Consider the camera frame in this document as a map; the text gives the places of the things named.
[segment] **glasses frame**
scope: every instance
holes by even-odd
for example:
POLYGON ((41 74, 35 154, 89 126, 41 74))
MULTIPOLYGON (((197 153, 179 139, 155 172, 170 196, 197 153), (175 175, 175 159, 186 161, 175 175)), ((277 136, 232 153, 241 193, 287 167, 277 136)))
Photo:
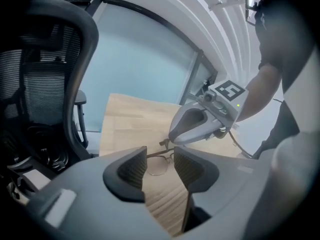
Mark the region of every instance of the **glasses frame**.
POLYGON ((149 154, 149 155, 146 156, 146 159, 148 159, 148 158, 155 158, 155 157, 164 158, 165 161, 166 161, 166 169, 165 169, 165 172, 164 172, 164 173, 162 173, 162 174, 152 174, 152 173, 148 172, 148 168, 146 169, 146 172, 147 172, 149 175, 151 175, 151 176, 161 176, 161 175, 164 175, 164 174, 167 172, 168 168, 169 168, 170 160, 171 160, 172 162, 174 162, 174 158, 172 158, 172 156, 173 156, 175 153, 174 153, 174 152, 171 153, 169 157, 165 157, 165 156, 162 155, 162 154, 166 154, 166 153, 168 153, 169 151, 172 151, 172 150, 173 150, 173 148, 170 148, 170 149, 168 149, 168 150, 160 151, 160 152, 153 153, 153 154, 149 154))

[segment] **chair armrest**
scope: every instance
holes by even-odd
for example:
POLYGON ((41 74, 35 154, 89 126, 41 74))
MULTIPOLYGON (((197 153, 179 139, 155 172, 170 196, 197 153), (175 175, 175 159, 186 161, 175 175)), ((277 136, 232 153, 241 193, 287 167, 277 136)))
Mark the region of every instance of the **chair armrest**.
POLYGON ((87 103, 87 97, 86 97, 85 93, 82 90, 78 90, 76 97, 75 97, 74 104, 76 106, 79 106, 79 105, 83 105, 86 103, 87 103))

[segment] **person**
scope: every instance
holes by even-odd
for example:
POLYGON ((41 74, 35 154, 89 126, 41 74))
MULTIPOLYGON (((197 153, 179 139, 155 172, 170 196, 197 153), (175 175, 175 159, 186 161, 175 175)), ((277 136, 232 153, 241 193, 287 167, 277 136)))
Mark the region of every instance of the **person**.
MULTIPOLYGON (((299 0, 261 0, 255 13, 255 32, 260 42, 261 63, 258 74, 249 82, 249 91, 238 122, 260 112, 273 98, 282 81, 283 93, 294 82, 307 62, 314 40, 303 18, 305 11, 299 0)), ((299 133, 288 105, 282 102, 279 114, 267 140, 253 158, 265 150, 299 133)))

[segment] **person's arm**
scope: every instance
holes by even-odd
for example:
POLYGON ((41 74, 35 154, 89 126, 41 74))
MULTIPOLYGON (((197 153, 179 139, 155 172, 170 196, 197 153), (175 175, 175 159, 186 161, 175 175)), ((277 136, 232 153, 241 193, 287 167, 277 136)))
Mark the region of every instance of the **person's arm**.
POLYGON ((281 82, 281 73, 271 64, 263 65, 259 73, 249 82, 246 89, 248 97, 237 122, 260 112, 273 98, 281 82))

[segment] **window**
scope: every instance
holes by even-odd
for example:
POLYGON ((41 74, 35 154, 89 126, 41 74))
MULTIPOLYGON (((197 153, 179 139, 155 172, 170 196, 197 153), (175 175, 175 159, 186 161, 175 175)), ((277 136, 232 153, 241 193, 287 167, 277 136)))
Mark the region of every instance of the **window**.
POLYGON ((203 52, 169 22, 122 0, 103 2, 99 43, 80 85, 87 130, 101 130, 111 93, 181 104, 214 82, 217 72, 203 52))

